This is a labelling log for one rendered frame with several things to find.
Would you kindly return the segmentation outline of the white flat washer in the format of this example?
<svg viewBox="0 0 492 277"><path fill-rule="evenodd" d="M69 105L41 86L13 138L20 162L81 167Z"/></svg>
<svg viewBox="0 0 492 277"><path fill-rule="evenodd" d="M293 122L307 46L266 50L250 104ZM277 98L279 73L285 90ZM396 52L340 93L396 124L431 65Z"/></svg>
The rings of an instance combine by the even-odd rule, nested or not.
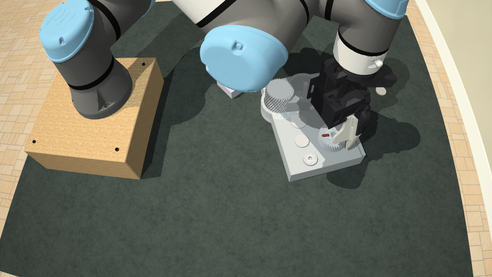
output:
<svg viewBox="0 0 492 277"><path fill-rule="evenodd" d="M309 160L309 158L311 158L312 160ZM304 164L309 166L315 165L317 162L317 156L313 152L306 152L303 155L303 162Z"/></svg>

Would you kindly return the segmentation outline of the grey toothed gear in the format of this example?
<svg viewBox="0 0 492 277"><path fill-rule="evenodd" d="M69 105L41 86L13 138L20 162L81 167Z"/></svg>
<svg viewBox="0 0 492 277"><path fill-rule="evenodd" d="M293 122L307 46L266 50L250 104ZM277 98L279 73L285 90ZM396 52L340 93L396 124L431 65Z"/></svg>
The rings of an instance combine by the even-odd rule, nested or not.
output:
<svg viewBox="0 0 492 277"><path fill-rule="evenodd" d="M346 141L337 144L332 143L332 138L340 131L341 128L342 126L337 125L328 129L326 124L322 125L318 134L318 143L321 145L322 149L331 153L337 151L339 152L339 150L341 151L342 147L346 145Z"/></svg>

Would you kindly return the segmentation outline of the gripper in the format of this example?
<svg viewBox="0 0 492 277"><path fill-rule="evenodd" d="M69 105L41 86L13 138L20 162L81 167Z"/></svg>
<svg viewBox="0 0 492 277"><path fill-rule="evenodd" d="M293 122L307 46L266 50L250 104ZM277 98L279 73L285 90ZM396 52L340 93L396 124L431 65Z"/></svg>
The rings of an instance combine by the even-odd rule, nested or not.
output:
<svg viewBox="0 0 492 277"><path fill-rule="evenodd" d="M322 61L319 76L310 80L306 97L312 97L310 109L316 109L328 129L342 123L342 128L334 135L332 143L346 141L345 149L349 149L367 128L371 109L370 91L359 83L374 79L376 73L351 73L344 70L333 55Z"/></svg>

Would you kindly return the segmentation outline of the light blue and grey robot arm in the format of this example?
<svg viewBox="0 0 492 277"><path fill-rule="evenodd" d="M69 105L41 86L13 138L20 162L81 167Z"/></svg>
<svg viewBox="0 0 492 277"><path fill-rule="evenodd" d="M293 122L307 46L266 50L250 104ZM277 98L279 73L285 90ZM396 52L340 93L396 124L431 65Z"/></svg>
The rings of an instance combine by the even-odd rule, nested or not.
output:
<svg viewBox="0 0 492 277"><path fill-rule="evenodd" d="M110 47L155 1L67 0L44 19L40 41L84 118L109 117L130 98L132 79ZM171 1L206 34L201 61L229 89L265 88L314 15L339 23L333 54L342 68L377 72L360 86L392 87L398 80L383 61L409 0Z"/></svg>

